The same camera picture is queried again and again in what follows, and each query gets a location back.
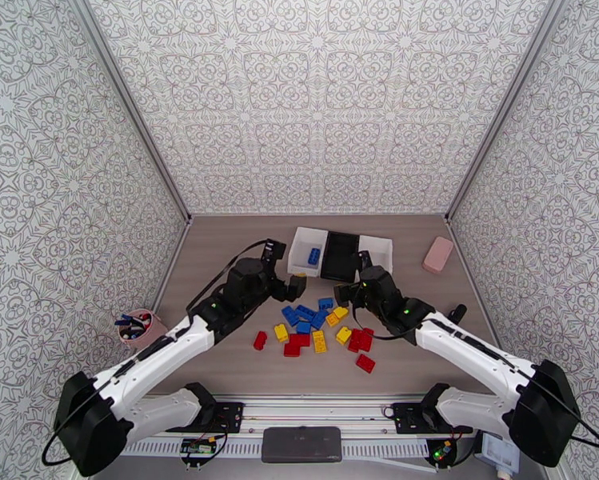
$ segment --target yellow lego brick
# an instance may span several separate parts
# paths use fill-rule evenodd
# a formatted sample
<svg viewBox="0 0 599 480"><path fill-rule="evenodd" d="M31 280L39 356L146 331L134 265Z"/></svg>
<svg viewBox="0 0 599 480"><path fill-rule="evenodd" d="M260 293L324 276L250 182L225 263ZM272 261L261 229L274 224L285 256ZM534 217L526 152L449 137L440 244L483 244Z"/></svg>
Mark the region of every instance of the yellow lego brick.
<svg viewBox="0 0 599 480"><path fill-rule="evenodd" d="M339 323L339 318L337 318L337 315L335 313L330 313L328 316L325 317L325 321L330 325L330 328L332 328L337 323Z"/></svg>
<svg viewBox="0 0 599 480"><path fill-rule="evenodd" d="M288 330L283 323L279 323L274 327L274 333L277 335L277 340L279 340L279 342L283 343L288 341Z"/></svg>
<svg viewBox="0 0 599 480"><path fill-rule="evenodd" d="M325 336L323 330L313 331L314 353L323 354L328 351L325 346Z"/></svg>
<svg viewBox="0 0 599 480"><path fill-rule="evenodd" d="M353 334L353 332L350 331L350 328L348 328L348 326L342 326L341 329L337 332L337 341L340 342L342 345L345 345L345 343L348 341L348 338L350 338L351 334Z"/></svg>
<svg viewBox="0 0 599 480"><path fill-rule="evenodd" d="M341 321L343 318L348 316L348 309L339 306L338 308L334 309L333 314L337 317L339 321Z"/></svg>

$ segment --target pink eraser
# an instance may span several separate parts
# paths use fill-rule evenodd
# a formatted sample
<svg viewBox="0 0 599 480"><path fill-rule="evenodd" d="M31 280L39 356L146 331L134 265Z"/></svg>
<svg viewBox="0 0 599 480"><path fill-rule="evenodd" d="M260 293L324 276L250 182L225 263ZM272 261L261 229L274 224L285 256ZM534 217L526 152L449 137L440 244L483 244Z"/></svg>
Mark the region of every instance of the pink eraser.
<svg viewBox="0 0 599 480"><path fill-rule="evenodd" d="M425 256L422 267L433 274L439 274L443 270L448 257L450 257L453 247L453 243L447 238L435 238L433 245L430 246L430 250Z"/></svg>

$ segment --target pen holder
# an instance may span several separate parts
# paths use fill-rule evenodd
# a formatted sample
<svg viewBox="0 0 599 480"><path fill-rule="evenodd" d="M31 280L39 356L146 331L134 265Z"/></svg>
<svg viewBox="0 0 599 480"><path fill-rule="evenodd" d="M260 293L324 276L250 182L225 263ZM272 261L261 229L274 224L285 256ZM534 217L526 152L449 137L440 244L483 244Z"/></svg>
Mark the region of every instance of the pen holder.
<svg viewBox="0 0 599 480"><path fill-rule="evenodd" d="M126 314L134 316L135 318L140 318L146 313L150 315L150 324L146 328L146 331L144 331L140 336L136 338L125 339L122 337L125 328L118 328L119 339L122 340L122 342L124 342L126 345L132 346L137 350L146 348L148 345L150 345L150 343L154 342L157 338L168 331L168 328L166 328L166 325L162 323L162 320L159 319L159 317L151 310L134 310Z"/></svg>

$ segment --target table surface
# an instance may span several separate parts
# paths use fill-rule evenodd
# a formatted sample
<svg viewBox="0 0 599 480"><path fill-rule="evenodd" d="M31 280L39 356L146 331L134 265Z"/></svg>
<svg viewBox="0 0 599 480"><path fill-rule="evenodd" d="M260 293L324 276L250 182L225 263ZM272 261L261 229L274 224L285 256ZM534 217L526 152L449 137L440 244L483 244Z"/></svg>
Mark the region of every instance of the table surface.
<svg viewBox="0 0 599 480"><path fill-rule="evenodd" d="M393 239L393 277L405 296L420 298L447 314L458 304L468 307L461 326L493 342L456 252L441 274L421 268L421 262L438 235L449 238L438 216L224 216L196 217L182 247L158 315L170 328L185 316L186 305L238 252L250 243L274 238L290 244L298 226L335 230ZM259 249L250 253L261 254ZM277 264L280 278L287 280L286 259ZM309 278L304 295L293 306L317 308L319 298L333 296L334 281ZM208 352L198 355L159 384L156 393L170 393L188 382L201 382L214 394L423 394L437 382L463 390L485 388L464 371L437 355L405 340L373 340L367 354L377 365L367 374L355 365L357 355L336 342L340 326L324 325L328 351L315 354L301 349L301 357L283 356L273 327L286 320L286 304L269 299L238 330ZM363 326L387 334L379 321L366 312L357 313ZM352 328L351 317L342 326ZM253 342L259 330L268 334L263 351Z"/></svg>

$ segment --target patterned wallpaper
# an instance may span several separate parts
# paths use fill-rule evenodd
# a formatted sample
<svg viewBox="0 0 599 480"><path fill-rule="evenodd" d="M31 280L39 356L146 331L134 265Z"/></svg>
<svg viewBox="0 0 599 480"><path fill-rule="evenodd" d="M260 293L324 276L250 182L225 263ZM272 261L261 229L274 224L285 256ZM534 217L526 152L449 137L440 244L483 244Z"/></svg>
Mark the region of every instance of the patterned wallpaper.
<svg viewBox="0 0 599 480"><path fill-rule="evenodd" d="M547 0L90 0L194 214L446 211Z"/></svg>
<svg viewBox="0 0 599 480"><path fill-rule="evenodd" d="M61 385L127 355L112 318L182 225L66 0L0 0L0 478L64 478L40 462Z"/></svg>
<svg viewBox="0 0 599 480"><path fill-rule="evenodd" d="M495 144L453 226L504 347L560 363L599 430L599 0L571 1ZM566 457L599 480L599 450Z"/></svg>

